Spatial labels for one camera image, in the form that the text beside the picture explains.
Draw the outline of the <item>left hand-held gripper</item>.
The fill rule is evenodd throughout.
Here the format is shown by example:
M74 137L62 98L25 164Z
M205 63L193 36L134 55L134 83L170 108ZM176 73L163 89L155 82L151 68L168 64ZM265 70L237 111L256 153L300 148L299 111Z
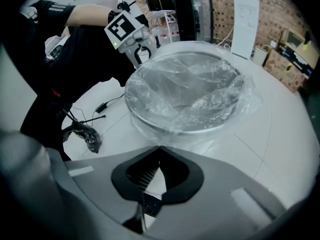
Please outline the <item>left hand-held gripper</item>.
M142 61L139 56L149 59L157 50L149 29L132 17L127 11L122 11L105 28L105 33L115 50L125 54L130 62L139 68Z

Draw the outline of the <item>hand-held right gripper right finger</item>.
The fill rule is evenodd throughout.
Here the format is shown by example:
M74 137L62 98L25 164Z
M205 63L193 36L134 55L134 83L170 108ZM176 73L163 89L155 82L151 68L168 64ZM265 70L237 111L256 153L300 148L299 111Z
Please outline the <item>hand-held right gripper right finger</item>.
M204 181L187 202L164 205L147 237L251 237L286 211L271 191L227 162L177 148L167 152L196 163Z

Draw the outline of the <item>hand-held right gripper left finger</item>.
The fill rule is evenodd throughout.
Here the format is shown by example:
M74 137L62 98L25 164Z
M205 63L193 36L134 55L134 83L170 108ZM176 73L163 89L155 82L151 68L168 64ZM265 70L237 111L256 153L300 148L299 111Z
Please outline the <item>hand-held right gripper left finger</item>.
M160 211L158 146L111 156L69 161L65 165L94 206L121 225L152 225Z

